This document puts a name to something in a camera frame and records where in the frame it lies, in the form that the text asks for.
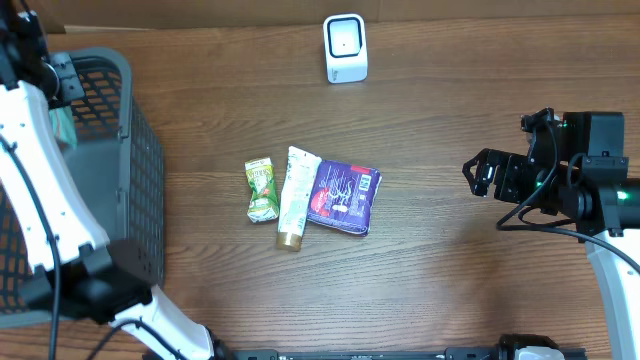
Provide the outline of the mint green wipes pack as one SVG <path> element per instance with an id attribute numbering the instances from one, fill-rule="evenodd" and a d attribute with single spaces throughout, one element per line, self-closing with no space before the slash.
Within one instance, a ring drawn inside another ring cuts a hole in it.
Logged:
<path id="1" fill-rule="evenodd" d="M 55 139 L 64 145 L 76 148 L 78 145 L 75 121 L 70 106 L 51 109 L 49 118 Z"/>

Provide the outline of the purple snack package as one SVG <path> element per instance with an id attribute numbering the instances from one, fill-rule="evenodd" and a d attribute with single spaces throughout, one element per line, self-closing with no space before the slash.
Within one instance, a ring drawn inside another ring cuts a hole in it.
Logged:
<path id="1" fill-rule="evenodd" d="M 353 235 L 366 236 L 382 180 L 376 168 L 323 160 L 318 167 L 307 219 Z"/>

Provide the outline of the white Pantene tube gold cap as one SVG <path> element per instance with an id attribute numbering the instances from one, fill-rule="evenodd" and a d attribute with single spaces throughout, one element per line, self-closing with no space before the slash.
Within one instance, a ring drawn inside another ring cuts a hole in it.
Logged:
<path id="1" fill-rule="evenodd" d="M 306 226 L 308 206 L 317 169 L 322 159 L 290 146 L 284 185 L 280 196 L 280 214 L 276 247 L 299 252 Z"/>

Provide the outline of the green yellow juice carton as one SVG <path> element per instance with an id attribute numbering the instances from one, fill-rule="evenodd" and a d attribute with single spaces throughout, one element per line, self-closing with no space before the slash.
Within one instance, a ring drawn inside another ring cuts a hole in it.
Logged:
<path id="1" fill-rule="evenodd" d="M 245 174 L 252 191 L 247 216 L 253 223 L 267 222 L 279 216 L 279 203 L 273 164 L 270 157 L 245 163 Z"/>

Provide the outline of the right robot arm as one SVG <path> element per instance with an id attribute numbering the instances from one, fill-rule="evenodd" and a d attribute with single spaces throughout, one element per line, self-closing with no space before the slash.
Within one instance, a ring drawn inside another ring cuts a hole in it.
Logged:
<path id="1" fill-rule="evenodd" d="M 639 356 L 639 181 L 628 175 L 620 112 L 544 108 L 521 118 L 529 149 L 481 150 L 462 167 L 472 194 L 514 204 L 504 232 L 572 237 L 583 244 L 605 310 L 611 353 Z"/>

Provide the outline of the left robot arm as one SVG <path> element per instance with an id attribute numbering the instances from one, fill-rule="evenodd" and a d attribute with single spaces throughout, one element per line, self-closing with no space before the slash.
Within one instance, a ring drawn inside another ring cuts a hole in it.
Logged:
<path id="1" fill-rule="evenodd" d="M 60 316 L 124 329 L 161 357 L 220 359 L 220 342 L 153 284 L 141 251 L 112 241 L 77 190 L 55 138 L 50 112 L 85 95 L 71 66 L 54 65 L 31 11 L 1 4 L 1 181 L 22 227 L 32 304 L 51 309 L 49 356 Z M 125 247 L 124 260 L 116 249 Z"/>

